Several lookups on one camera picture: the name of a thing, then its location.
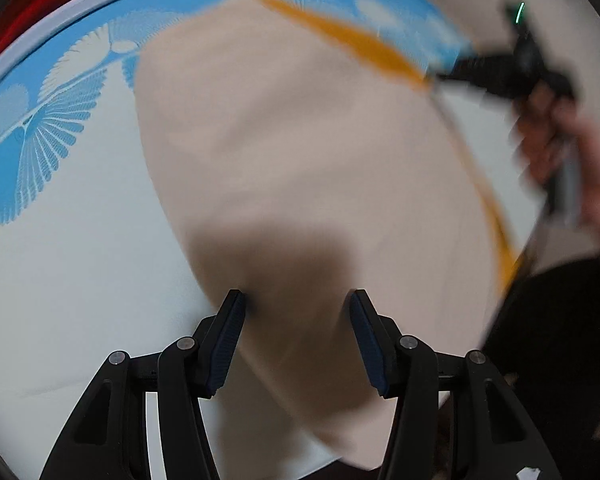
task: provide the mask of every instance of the towel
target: towel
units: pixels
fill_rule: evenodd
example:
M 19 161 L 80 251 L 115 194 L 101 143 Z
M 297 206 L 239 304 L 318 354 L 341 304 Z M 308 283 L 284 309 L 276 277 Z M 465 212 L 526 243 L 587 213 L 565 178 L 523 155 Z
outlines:
M 512 267 L 422 74 L 379 43 L 281 0 L 225 0 L 155 36 L 134 89 L 196 279 L 213 304 L 230 288 L 251 298 L 238 350 L 296 420 L 368 469 L 395 400 L 368 383 L 348 291 L 465 354 Z

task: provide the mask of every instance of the screw head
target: screw head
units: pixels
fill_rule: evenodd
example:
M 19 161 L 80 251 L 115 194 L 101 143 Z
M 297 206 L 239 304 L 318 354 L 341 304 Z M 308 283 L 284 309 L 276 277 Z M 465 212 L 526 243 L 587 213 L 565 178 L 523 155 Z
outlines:
M 192 337 L 183 337 L 178 339 L 176 345 L 180 350 L 191 350 L 196 345 L 196 340 Z
M 400 338 L 400 346 L 412 350 L 418 346 L 418 340 L 411 335 L 403 335 Z
M 469 359 L 471 359 L 471 361 L 477 365 L 483 365 L 485 362 L 487 362 L 487 358 L 484 356 L 484 354 L 477 350 L 474 350 L 469 354 Z
M 117 352 L 113 352 L 109 356 L 109 362 L 112 365 L 119 365 L 122 361 L 125 360 L 125 358 L 126 358 L 125 353 L 118 350 Z

